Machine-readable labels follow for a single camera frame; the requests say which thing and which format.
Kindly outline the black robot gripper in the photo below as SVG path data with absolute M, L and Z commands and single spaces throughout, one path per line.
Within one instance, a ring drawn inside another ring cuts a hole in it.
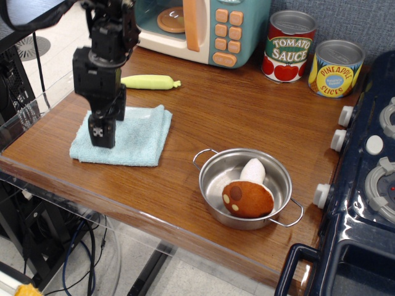
M 76 49 L 72 65 L 75 93 L 84 97 L 91 108 L 91 143 L 111 149 L 115 146 L 116 120 L 125 118 L 127 88 L 121 83 L 121 69 L 104 67 L 88 47 Z

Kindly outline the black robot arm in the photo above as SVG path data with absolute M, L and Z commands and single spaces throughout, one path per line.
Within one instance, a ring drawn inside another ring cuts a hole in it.
M 134 6 L 134 1 L 83 1 L 91 46 L 78 48 L 73 55 L 74 90 L 91 107 L 88 132 L 97 147 L 115 146 L 116 123 L 125 116 L 121 67 L 140 33 Z

